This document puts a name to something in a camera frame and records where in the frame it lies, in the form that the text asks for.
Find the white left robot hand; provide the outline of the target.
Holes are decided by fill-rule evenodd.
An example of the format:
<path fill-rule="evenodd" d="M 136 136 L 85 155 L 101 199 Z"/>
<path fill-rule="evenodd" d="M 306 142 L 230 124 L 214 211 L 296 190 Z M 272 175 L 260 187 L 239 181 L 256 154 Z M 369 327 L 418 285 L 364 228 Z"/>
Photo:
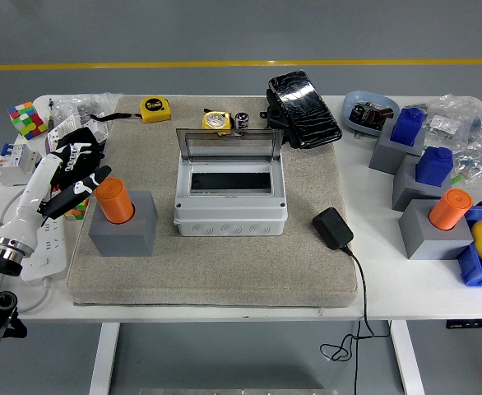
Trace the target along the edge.
<path fill-rule="evenodd" d="M 0 252 L 13 250 L 29 257 L 37 246 L 37 231 L 88 198 L 109 176 L 104 157 L 94 143 L 75 142 L 48 153 L 39 163 L 15 210 L 0 226 Z"/>

